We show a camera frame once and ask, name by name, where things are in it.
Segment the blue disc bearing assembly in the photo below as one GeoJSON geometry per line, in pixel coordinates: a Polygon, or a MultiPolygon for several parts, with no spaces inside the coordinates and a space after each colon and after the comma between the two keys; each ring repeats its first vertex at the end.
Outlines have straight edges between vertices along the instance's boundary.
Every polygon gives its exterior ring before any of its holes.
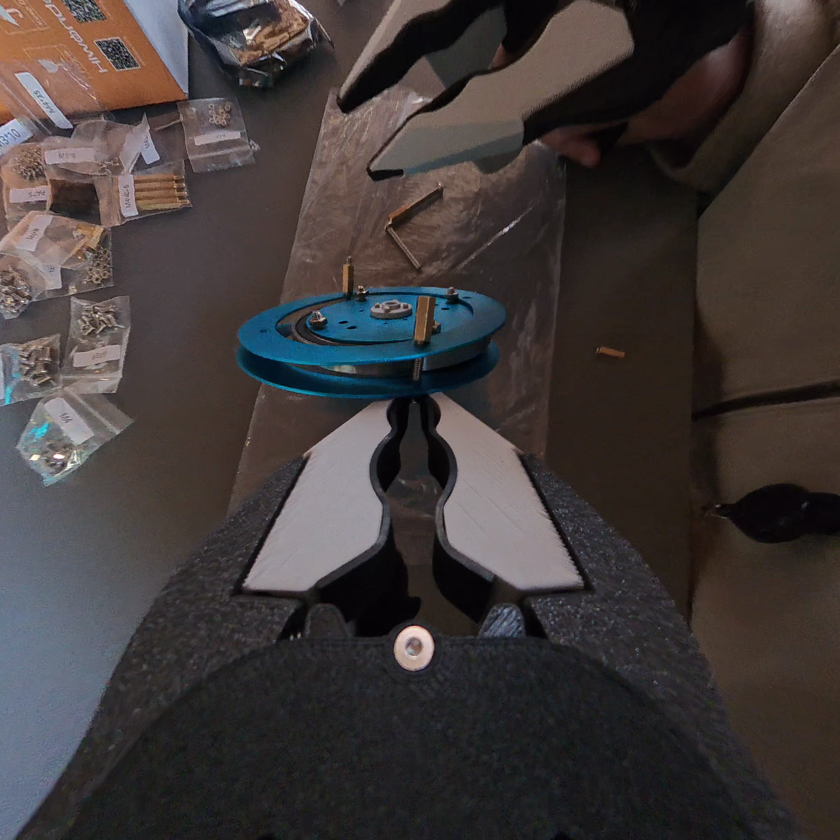
{"type": "Polygon", "coordinates": [[[362,287],[296,299],[238,331],[238,364],[262,384],[330,398],[393,400],[485,378],[507,310],[456,287],[362,287]],[[418,296],[436,299],[434,334],[413,342],[418,296]]]}

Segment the dark foil parts bag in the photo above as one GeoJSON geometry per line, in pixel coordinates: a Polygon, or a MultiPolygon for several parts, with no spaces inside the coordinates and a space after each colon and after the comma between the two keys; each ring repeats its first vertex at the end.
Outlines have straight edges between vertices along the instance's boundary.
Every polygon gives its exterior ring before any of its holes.
{"type": "Polygon", "coordinates": [[[271,89],[321,46],[326,29],[294,1],[179,1],[197,44],[240,88],[271,89]]]}

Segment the person's right hand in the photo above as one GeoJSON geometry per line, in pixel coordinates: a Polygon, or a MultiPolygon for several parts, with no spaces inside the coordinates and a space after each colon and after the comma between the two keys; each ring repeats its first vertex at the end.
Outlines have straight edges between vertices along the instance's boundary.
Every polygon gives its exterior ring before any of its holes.
{"type": "MultiPolygon", "coordinates": [[[[726,45],[695,63],[661,99],[627,120],[612,148],[658,145],[667,162],[688,162],[740,95],[751,50],[752,25],[747,24],[726,45]]],[[[606,123],[554,129],[541,142],[563,158],[592,168],[605,154],[609,144],[602,147],[599,138],[610,128],[606,123]]]]}

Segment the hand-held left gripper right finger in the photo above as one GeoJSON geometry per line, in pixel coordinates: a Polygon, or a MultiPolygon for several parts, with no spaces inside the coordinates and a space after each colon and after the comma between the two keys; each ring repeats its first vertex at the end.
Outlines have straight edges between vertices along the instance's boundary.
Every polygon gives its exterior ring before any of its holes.
{"type": "Polygon", "coordinates": [[[445,559],[519,595],[584,588],[515,445],[443,393],[423,405],[423,430],[445,559]]]}

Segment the pile of small screw bags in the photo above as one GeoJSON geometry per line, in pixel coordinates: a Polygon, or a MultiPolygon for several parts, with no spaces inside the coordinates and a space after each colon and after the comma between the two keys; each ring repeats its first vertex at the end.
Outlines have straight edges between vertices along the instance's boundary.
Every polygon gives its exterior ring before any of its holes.
{"type": "Polygon", "coordinates": [[[66,337],[1,348],[2,406],[35,404],[15,447],[46,487],[132,423],[109,400],[123,378],[130,298],[90,298],[114,285],[113,230],[190,208],[187,167],[250,165],[259,149],[233,96],[181,101],[134,123],[92,114],[65,127],[69,134],[32,119],[2,127],[2,322],[69,299],[66,337]]]}

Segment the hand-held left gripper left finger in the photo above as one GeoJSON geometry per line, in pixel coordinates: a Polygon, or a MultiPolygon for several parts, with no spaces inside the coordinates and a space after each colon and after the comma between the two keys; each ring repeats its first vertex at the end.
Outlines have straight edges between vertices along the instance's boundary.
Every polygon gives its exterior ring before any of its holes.
{"type": "Polygon", "coordinates": [[[408,400],[373,402],[305,454],[243,591],[305,596],[372,560],[392,528],[408,400]]]}

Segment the orange cardboard box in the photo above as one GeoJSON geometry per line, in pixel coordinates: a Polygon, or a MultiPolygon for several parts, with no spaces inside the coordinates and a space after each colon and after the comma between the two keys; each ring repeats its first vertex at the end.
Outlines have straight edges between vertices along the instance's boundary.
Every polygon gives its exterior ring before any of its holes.
{"type": "Polygon", "coordinates": [[[74,65],[111,109],[189,97],[176,1],[2,1],[1,58],[74,65]]]}

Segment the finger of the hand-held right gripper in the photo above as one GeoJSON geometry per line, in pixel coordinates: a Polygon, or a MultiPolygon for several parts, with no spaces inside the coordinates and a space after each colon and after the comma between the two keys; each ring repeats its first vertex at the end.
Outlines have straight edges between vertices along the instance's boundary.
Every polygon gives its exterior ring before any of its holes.
{"type": "Polygon", "coordinates": [[[468,79],[451,101],[411,115],[368,165],[374,179],[517,155],[525,122],[634,51],[624,12],[576,1],[518,59],[468,79]]]}
{"type": "Polygon", "coordinates": [[[423,58],[450,88],[489,69],[506,31],[502,1],[396,1],[342,84],[339,108],[357,109],[423,58]]]}

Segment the clear plastic bag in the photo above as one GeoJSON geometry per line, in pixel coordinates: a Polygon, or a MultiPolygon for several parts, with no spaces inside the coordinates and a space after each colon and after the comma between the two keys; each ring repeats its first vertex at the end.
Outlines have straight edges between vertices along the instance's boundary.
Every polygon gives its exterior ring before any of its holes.
{"type": "Polygon", "coordinates": [[[540,144],[494,173],[457,164],[374,182],[365,167],[424,99],[391,89],[351,114],[329,94],[296,235],[277,300],[245,315],[341,289],[350,256],[367,287],[456,287],[495,298],[507,321],[495,337],[500,360],[484,379],[449,394],[521,451],[549,447],[553,349],[560,295],[565,181],[540,144]],[[434,189],[443,197],[396,227],[422,264],[408,263],[385,233],[390,213],[434,189]]]}

